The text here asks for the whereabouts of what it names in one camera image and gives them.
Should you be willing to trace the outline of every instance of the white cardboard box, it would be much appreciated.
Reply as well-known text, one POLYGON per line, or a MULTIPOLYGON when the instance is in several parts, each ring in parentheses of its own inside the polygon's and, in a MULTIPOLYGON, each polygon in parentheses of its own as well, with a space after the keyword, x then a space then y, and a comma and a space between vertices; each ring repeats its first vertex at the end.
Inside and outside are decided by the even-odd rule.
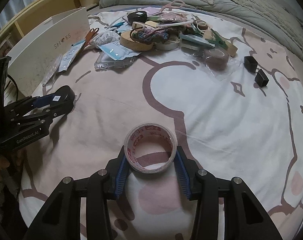
POLYGON ((86 8, 78 8, 52 16, 30 31, 8 53, 12 57, 8 74, 19 90, 31 95, 50 64, 84 39, 89 29, 86 8))

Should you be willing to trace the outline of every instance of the pink and white bed sheet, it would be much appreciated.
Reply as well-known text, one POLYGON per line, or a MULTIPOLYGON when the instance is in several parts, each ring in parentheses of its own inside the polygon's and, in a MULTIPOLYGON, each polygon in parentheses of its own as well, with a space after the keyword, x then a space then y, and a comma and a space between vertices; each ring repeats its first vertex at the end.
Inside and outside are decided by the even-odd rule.
MULTIPOLYGON (((102 12, 104 29, 124 12, 102 12)), ((65 176, 88 177, 115 158, 137 124, 174 131, 190 159, 216 177, 241 177, 271 216, 284 240, 303 219, 303 88, 285 50, 231 22, 194 13, 238 47, 236 59, 253 55, 269 78, 259 88, 241 64, 219 81, 180 49, 150 51, 127 69, 96 72, 96 51, 58 78, 69 85, 75 108, 55 120, 51 133, 27 147, 19 204, 30 225, 65 176)), ((42 95, 40 87, 34 95, 42 95)), ((140 157, 144 166, 166 161, 162 152, 140 157)), ((223 239, 223 202, 220 201, 223 239)), ((130 173, 125 194, 108 203, 115 239, 189 239, 196 202, 181 194, 173 164, 160 174, 130 173)), ((86 237, 85 202, 81 214, 86 237)))

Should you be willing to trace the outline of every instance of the barcode sticker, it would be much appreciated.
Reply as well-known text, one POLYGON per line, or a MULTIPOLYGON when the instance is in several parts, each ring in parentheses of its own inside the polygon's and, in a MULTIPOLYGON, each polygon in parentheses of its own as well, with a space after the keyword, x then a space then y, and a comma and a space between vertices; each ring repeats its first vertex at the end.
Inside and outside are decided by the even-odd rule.
POLYGON ((58 101, 60 99, 60 96, 54 96, 53 101, 58 101))

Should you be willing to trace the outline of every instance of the silver screw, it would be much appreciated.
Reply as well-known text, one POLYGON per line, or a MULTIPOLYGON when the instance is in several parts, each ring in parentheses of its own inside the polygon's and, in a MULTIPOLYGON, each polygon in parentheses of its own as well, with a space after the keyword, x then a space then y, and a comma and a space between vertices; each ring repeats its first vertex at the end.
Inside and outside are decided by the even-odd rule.
POLYGON ((101 170, 98 171, 98 174, 99 174, 100 176, 104 176, 104 175, 107 174, 107 170, 101 169, 101 170))
POLYGON ((242 181, 241 178, 235 177, 235 178, 234 178, 234 182, 235 182, 236 184, 240 184, 240 183, 242 183, 243 181, 242 181))
POLYGON ((205 175, 207 175, 207 171, 204 170, 204 169, 200 169, 200 170, 198 170, 198 174, 199 174, 200 176, 205 176, 205 175))
POLYGON ((65 184, 68 184, 68 183, 70 183, 72 181, 72 178, 71 177, 65 177, 65 178, 63 178, 63 182, 65 183, 65 184))

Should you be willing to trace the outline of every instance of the green clip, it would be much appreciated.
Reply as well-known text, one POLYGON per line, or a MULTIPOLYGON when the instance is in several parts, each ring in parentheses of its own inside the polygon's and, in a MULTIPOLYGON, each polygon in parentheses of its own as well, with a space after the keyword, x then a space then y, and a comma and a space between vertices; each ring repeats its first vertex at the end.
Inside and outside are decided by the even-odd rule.
POLYGON ((213 35, 215 36, 215 40, 211 40, 211 39, 206 39, 207 41, 209 41, 210 43, 215 44, 215 47, 219 46, 222 47, 223 49, 227 50, 228 46, 227 44, 221 39, 221 37, 219 36, 218 32, 211 29, 213 35))

